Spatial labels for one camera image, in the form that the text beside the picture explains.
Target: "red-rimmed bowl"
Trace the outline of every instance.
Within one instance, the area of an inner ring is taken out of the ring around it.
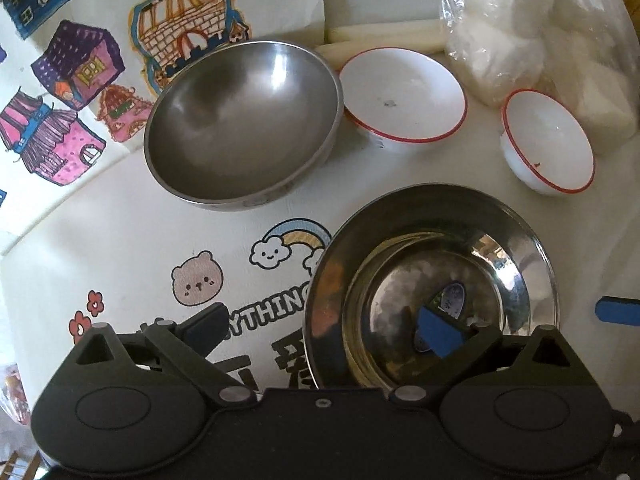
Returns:
[[[595,176],[584,130],[558,101],[535,90],[517,90],[502,108],[500,146],[513,173],[546,195],[576,194]]]
[[[340,71],[346,115],[367,139],[415,152],[452,136],[466,118],[466,96],[436,60],[404,48],[376,48]]]

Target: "red rim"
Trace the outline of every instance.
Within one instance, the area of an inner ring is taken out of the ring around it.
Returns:
[[[591,165],[593,167],[593,171],[591,171],[591,178],[589,179],[589,181],[587,182],[587,184],[585,184],[584,186],[582,186],[579,189],[565,189],[564,187],[560,187],[557,184],[554,184],[553,182],[551,182],[550,180],[548,180],[547,178],[545,178],[536,168],[533,164],[531,164],[528,160],[527,157],[524,155],[524,153],[522,153],[522,150],[520,149],[520,147],[517,145],[515,139],[513,138],[513,134],[511,133],[511,129],[509,127],[509,120],[507,118],[507,108],[509,107],[509,102],[511,102],[511,99],[517,95],[520,94],[522,92],[533,92],[536,94],[541,94],[545,97],[548,97],[549,99],[551,99],[552,101],[555,101],[556,103],[558,103],[562,108],[564,108],[569,115],[571,115],[572,118],[574,118],[574,121],[576,124],[578,124],[578,127],[580,128],[580,131],[582,132],[582,134],[584,135],[585,139],[587,139],[587,143],[589,145],[589,147],[591,148],[591,143],[589,142],[589,137],[587,137],[587,134],[584,132],[584,129],[580,126],[580,123],[578,122],[578,120],[574,117],[574,115],[569,112],[569,110],[566,109],[566,107],[557,99],[554,99],[553,97],[551,97],[548,94],[545,94],[544,92],[540,92],[539,90],[533,90],[533,89],[520,89],[520,90],[516,90],[513,91],[506,99],[506,101],[504,102],[504,105],[502,106],[502,124],[504,125],[504,130],[507,133],[507,136],[509,137],[509,141],[511,143],[511,145],[514,147],[514,149],[516,150],[516,152],[518,153],[518,156],[522,159],[522,161],[527,165],[527,167],[533,172],[533,174],[538,177],[542,182],[544,182],[545,184],[547,184],[548,186],[552,187],[553,189],[555,189],[556,191],[560,191],[562,193],[567,193],[567,194],[576,194],[576,193],[580,193],[583,192],[585,189],[587,189],[592,183],[593,183],[593,179],[596,176],[596,159],[593,156],[593,149],[591,149]]]
[[[374,50],[406,50],[408,52],[413,52],[414,54],[419,54],[420,56],[424,56],[428,59],[431,59],[429,56],[425,56],[423,53],[418,52],[417,50],[412,50],[410,48],[402,48],[399,46],[379,46],[376,48],[370,48],[369,50],[364,50],[362,52],[357,53],[355,56],[349,58],[347,60],[347,62],[342,66],[342,68],[340,69],[340,71],[338,72],[338,76],[342,76],[342,71],[345,69],[345,67],[354,59],[356,59],[359,56],[362,56],[363,54],[366,54],[367,52],[373,52]],[[379,135],[380,137],[385,137],[385,139],[390,139],[390,140],[395,140],[396,142],[405,142],[407,144],[426,144],[427,142],[436,142],[437,140],[442,140],[442,139],[446,139],[449,136],[452,136],[456,131],[458,131],[460,129],[460,127],[462,126],[462,124],[465,122],[466,119],[466,113],[468,112],[468,101],[466,99],[466,93],[465,93],[465,89],[462,88],[462,85],[459,83],[459,81],[456,79],[456,77],[447,69],[447,67],[445,67],[444,65],[442,65],[441,63],[438,63],[441,67],[443,67],[445,70],[447,70],[447,72],[449,72],[449,74],[451,74],[451,76],[453,77],[453,79],[455,79],[456,83],[458,83],[458,86],[460,87],[460,91],[462,92],[462,97],[465,100],[465,110],[462,113],[462,118],[460,119],[460,121],[458,122],[458,124],[456,124],[451,130],[449,130],[447,133],[442,134],[440,136],[437,137],[429,137],[428,139],[405,139],[404,137],[396,137],[393,136],[391,134],[386,134],[385,132],[381,132],[380,130],[375,129],[373,126],[369,126],[367,123],[364,123],[363,121],[361,121],[359,118],[357,118],[347,107],[347,105],[344,105],[344,114],[354,123],[356,123],[358,126],[364,128],[365,130],[369,130],[372,134],[375,135]]]

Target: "red flower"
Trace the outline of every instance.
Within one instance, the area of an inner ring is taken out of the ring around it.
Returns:
[[[79,310],[75,317],[69,321],[69,333],[74,337],[74,345],[82,339],[84,333],[91,328],[91,318],[85,316]]]
[[[87,301],[86,309],[91,313],[92,317],[98,317],[98,314],[104,312],[104,303],[100,292],[90,290],[87,299],[89,301]]]

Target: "blue gripper pad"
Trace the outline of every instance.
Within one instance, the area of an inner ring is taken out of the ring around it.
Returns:
[[[596,303],[596,316],[607,323],[640,326],[640,301],[604,296]]]
[[[431,350],[445,358],[465,343],[462,333],[426,307],[418,313],[417,333],[428,341]]]

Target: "metal bowl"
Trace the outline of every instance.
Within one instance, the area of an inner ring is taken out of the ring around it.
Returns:
[[[162,92],[146,125],[146,163],[187,202],[260,205],[324,163],[342,112],[340,81],[318,54],[279,41],[234,44]]]
[[[466,187],[408,187],[357,212],[318,264],[304,329],[317,386],[411,384],[439,360],[415,348],[418,311],[452,282],[466,290],[467,324],[558,326],[554,273],[522,218]]]

